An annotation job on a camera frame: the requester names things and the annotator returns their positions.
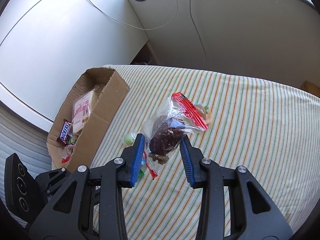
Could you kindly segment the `brown round jelly cup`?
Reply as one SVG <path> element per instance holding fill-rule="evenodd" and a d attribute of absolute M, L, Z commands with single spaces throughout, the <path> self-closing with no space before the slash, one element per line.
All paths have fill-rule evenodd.
<path fill-rule="evenodd" d="M 198 120 L 202 126 L 209 127 L 213 122 L 212 111 L 204 103 L 197 103 L 194 105 L 198 112 Z"/>

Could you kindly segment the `colourful candy wrapper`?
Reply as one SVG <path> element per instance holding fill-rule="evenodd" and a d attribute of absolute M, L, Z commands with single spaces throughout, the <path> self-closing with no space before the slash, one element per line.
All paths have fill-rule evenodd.
<path fill-rule="evenodd" d="M 143 178 L 145 175 L 146 159 L 147 159 L 147 156 L 146 156 L 146 153 L 144 152 L 143 157 L 142 157 L 142 161 L 141 161 L 141 165 L 140 165 L 139 175 L 138 175 L 139 179 Z"/>

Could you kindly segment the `brown cardboard box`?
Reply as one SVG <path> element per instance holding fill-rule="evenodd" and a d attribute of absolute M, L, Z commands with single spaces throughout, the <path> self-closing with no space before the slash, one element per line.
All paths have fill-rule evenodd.
<path fill-rule="evenodd" d="M 63 161 L 64 144 L 59 136 L 64 122 L 72 121 L 76 101 L 95 86 L 99 86 L 97 103 L 84 123 L 73 153 Z M 113 68 L 90 68 L 78 78 L 61 105 L 47 137 L 48 152 L 56 168 L 66 168 L 73 172 L 80 165 L 91 165 L 113 117 L 129 90 L 129 85 Z"/>

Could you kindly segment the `snickers bar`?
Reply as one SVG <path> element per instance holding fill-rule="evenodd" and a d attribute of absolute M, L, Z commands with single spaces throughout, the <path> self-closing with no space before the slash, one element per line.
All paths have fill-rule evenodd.
<path fill-rule="evenodd" d="M 70 127 L 71 127 L 71 122 L 69 122 L 65 119 L 64 123 L 63 123 L 63 127 L 61 129 L 61 132 L 59 134 L 59 137 L 57 138 L 58 142 L 67 145 L 67 141 L 69 139 L 68 133 L 69 133 Z"/>

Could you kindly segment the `small green round candy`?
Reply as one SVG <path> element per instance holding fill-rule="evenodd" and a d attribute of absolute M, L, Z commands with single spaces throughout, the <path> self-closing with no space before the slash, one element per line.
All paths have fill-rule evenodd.
<path fill-rule="evenodd" d="M 137 136 L 137 133 L 134 131 L 125 134 L 123 136 L 123 143 L 128 147 L 132 146 L 135 142 L 136 136 Z"/>

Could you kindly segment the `striped table cloth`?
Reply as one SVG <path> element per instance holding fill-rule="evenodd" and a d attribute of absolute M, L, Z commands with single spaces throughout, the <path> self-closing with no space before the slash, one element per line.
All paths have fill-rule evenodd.
<path fill-rule="evenodd" d="M 123 136 L 138 132 L 171 94 L 203 103 L 212 122 L 190 136 L 193 146 L 221 166 L 245 166 L 275 202 L 293 232 L 319 201 L 319 98 L 297 88 L 244 76 L 161 66 L 118 65 L 129 85 L 92 167 L 120 155 Z M 194 239 L 201 190 L 185 177 L 181 155 L 148 171 L 123 190 L 129 239 Z"/>

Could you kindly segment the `dark cookie bag red trim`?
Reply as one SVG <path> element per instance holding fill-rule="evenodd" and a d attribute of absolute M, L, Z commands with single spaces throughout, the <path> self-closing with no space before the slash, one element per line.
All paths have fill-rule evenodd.
<path fill-rule="evenodd" d="M 166 98 L 144 122 L 140 132 L 145 137 L 146 167 L 152 179 L 159 176 L 161 165 L 167 164 L 185 135 L 202 133 L 198 112 L 183 93 Z"/>

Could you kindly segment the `packaged toast bread slice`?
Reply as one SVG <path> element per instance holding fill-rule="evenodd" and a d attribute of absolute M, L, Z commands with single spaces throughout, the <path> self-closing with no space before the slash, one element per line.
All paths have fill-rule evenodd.
<path fill-rule="evenodd" d="M 73 103 L 71 133 L 80 135 L 85 123 L 91 116 L 103 86 L 95 85 L 92 90 L 78 97 Z"/>

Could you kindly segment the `white cabinet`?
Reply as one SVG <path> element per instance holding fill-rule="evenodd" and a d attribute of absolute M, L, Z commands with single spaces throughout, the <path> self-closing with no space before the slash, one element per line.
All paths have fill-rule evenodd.
<path fill-rule="evenodd" d="M 10 0 L 1 15 L 1 102 L 49 131 L 82 73 L 129 64 L 147 41 L 128 0 Z"/>

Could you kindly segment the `dark cookie bag red zip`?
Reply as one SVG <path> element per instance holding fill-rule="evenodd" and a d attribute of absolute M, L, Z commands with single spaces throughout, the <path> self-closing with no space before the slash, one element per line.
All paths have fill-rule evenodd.
<path fill-rule="evenodd" d="M 61 151 L 61 163 L 64 164 L 64 163 L 67 163 L 72 154 L 73 154 L 73 151 L 74 151 L 74 147 L 75 147 L 75 144 L 69 144 L 65 147 L 62 148 L 62 151 Z"/>

